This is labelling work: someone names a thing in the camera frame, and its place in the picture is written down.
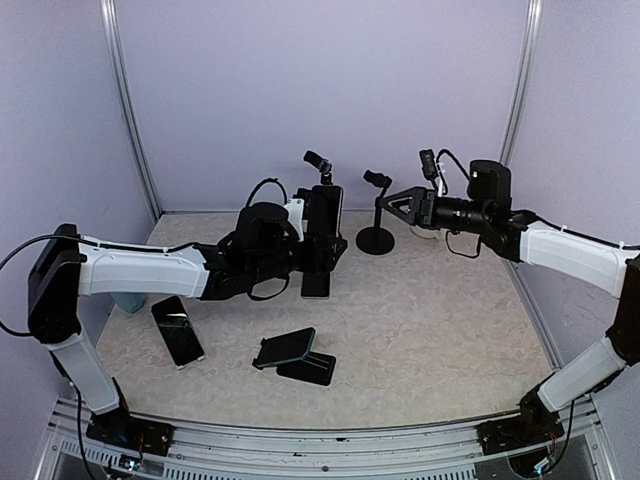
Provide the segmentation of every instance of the phone screen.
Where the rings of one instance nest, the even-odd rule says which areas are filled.
[[[204,358],[204,350],[178,297],[156,303],[151,313],[178,368]]]
[[[312,191],[322,195],[327,202],[322,206],[311,203],[307,232],[337,235],[340,231],[342,188],[337,185],[316,185]],[[302,277],[303,298],[329,298],[330,289],[330,273],[305,273]]]

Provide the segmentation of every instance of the purple wall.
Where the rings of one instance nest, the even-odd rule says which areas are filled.
[[[2,2],[0,15],[0,256],[62,222],[142,241],[152,227],[139,186],[99,2]],[[26,280],[40,248],[2,272],[0,317],[26,328]],[[108,298],[83,302],[96,338]],[[46,350],[0,332],[0,477],[29,474],[61,381]]]
[[[367,168],[420,181],[418,151],[497,158],[527,2],[118,2],[127,73],[166,210],[241,207],[265,176],[289,190],[328,157],[347,207]],[[454,189],[464,184],[449,166]]]
[[[640,243],[640,3],[545,2],[513,157],[516,207],[613,241]],[[616,304],[541,268],[520,267],[562,359],[600,338]],[[640,470],[640,367],[596,396],[621,469]]]

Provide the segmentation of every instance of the metal frame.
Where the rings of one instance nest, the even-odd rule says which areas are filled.
[[[511,103],[507,131],[505,133],[504,140],[502,141],[502,148],[500,149],[500,163],[507,167],[511,163],[511,156],[513,154],[516,137],[518,135],[518,128],[520,127],[520,119],[522,118],[527,86],[529,84],[529,77],[531,76],[533,56],[538,40],[541,15],[542,0],[529,0],[529,11],[527,14],[527,24],[522,43],[520,65],[518,67],[516,90]]]
[[[76,403],[59,400],[49,422],[44,453],[35,480],[51,478],[61,454],[79,457]],[[286,478],[359,480],[464,479],[476,478],[482,461],[507,456],[483,456],[475,427],[495,415],[457,422],[366,430],[279,430],[232,427],[198,422],[169,421],[176,427],[169,455],[145,455],[145,462],[162,473],[139,472],[141,478],[268,480]],[[561,412],[568,422],[569,410]],[[82,424],[90,412],[82,409]],[[589,442],[591,463],[601,480],[615,480],[615,471],[597,412],[588,398],[576,404],[573,432]],[[132,452],[84,440],[88,460],[107,465],[121,454]],[[523,453],[536,447],[509,452]]]
[[[133,111],[133,102],[131,101],[131,93],[129,92],[129,84],[127,82],[127,72],[125,69],[124,56],[122,53],[122,44],[120,43],[120,31],[118,29],[118,17],[116,15],[115,0],[100,0],[102,11],[102,21],[104,23],[104,31],[107,37],[109,53],[113,64],[113,71],[116,76],[116,84],[118,86],[118,95],[120,97],[120,106],[124,117],[129,141],[133,150],[133,156],[138,171],[138,177],[142,183],[144,195],[147,200],[149,211],[154,219],[158,221],[162,215],[162,208],[158,201],[158,195],[147,158],[142,147],[142,138],[140,130]]]

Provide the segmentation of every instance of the white table surface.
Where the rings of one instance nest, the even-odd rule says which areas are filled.
[[[550,368],[500,259],[488,249],[469,260],[443,241],[413,235],[385,215],[396,239],[388,255],[355,246],[371,212],[346,212],[349,248],[332,278],[331,298],[300,297],[301,274],[267,302],[185,300],[207,358],[177,370],[151,317],[114,307],[98,354],[132,410],[186,420],[280,428],[370,428],[425,424],[498,413]],[[216,243],[236,214],[165,215],[149,243]],[[473,252],[473,237],[454,238]],[[275,291],[264,285],[256,293]],[[329,387],[251,366],[260,340],[313,326],[313,350],[334,355]]]

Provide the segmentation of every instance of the phone stand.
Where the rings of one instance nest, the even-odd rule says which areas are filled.
[[[278,337],[263,338],[252,365],[258,370],[276,368],[281,377],[327,386],[331,383],[336,357],[311,351],[315,328],[309,327]]]
[[[380,226],[382,222],[382,199],[391,186],[392,180],[382,173],[373,173],[371,170],[365,172],[364,179],[374,187],[382,188],[382,192],[376,197],[373,227],[363,228],[358,232],[356,245],[369,255],[384,255],[393,250],[395,245],[391,232]]]

